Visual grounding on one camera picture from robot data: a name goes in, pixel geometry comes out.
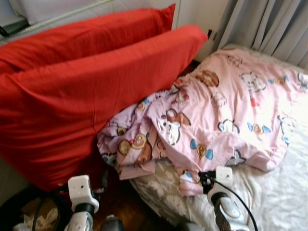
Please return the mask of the pink cartoon print blanket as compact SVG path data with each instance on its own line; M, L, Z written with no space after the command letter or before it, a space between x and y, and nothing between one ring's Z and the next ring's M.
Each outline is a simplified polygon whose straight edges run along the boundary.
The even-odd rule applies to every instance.
M282 162L298 124L308 74L223 49L196 70L128 106L97 135L102 158L121 179L152 175L167 158L179 193L203 193L198 172L247 164L264 172Z

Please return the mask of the grey robot left leg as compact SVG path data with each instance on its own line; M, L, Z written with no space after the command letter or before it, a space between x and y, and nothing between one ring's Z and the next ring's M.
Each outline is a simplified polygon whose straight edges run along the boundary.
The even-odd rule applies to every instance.
M125 226L119 218L110 214L100 226L100 231L125 231Z

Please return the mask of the grey robot leg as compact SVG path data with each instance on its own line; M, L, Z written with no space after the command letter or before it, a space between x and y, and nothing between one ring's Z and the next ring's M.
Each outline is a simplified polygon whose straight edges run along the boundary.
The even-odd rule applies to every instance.
M205 229L193 222L183 222L176 225L175 231L205 231Z
M100 231L125 231L125 226L119 218L110 214L100 226Z

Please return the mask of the grey robot right leg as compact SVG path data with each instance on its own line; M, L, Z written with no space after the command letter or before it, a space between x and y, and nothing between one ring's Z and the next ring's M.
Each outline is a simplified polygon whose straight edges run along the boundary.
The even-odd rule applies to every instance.
M175 231L205 231L205 229L193 222L183 222L176 225Z

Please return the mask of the bed with beige floral sheet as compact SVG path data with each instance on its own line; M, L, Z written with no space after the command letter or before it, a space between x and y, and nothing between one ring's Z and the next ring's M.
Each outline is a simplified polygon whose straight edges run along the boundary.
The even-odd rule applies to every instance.
M241 49L266 63L305 71L247 48L228 46L224 49ZM264 172L247 164L231 167L232 189L252 211L259 231L305 231L308 228L308 92L298 112L298 124L286 154L273 171ZM214 207L207 194L181 195L180 174L169 159L157 160L152 175L128 180L141 199L172 225L193 222L205 231L218 231Z

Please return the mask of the large red mattress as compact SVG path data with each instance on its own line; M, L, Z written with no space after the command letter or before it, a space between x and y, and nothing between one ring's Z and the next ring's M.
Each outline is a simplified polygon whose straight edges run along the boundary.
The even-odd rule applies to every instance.
M72 176L97 175L95 135L116 114L169 88L207 35L186 25L123 48L0 75L0 158L52 191Z

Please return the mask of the black waste bin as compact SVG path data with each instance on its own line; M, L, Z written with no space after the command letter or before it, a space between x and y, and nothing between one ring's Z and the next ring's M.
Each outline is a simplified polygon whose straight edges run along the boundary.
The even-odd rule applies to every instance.
M0 231L14 231L24 225L26 231L64 231L71 215L70 205L57 193L28 187L0 205Z

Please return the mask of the thin red mattress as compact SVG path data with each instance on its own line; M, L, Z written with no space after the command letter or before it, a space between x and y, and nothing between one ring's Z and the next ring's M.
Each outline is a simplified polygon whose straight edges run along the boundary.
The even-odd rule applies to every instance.
M0 74L33 70L140 42L172 29L175 4L142 8L47 29L0 46Z

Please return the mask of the grey curtain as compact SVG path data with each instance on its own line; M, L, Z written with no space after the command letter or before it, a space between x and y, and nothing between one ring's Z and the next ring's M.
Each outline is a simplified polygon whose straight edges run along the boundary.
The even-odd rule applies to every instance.
M306 69L308 0L230 0L212 50L229 44Z

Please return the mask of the beige mattress with piping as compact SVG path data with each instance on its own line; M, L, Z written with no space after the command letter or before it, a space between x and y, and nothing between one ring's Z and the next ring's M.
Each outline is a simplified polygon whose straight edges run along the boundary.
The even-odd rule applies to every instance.
M136 9L174 5L178 21L182 0L0 0L0 47L60 25Z

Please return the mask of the dark wall socket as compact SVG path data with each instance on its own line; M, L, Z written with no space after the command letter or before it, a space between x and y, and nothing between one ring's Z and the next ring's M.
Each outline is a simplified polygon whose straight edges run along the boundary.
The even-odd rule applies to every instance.
M217 40L217 35L218 35L218 32L213 30L213 29L209 29L207 31L207 42L209 43L215 43L216 40Z

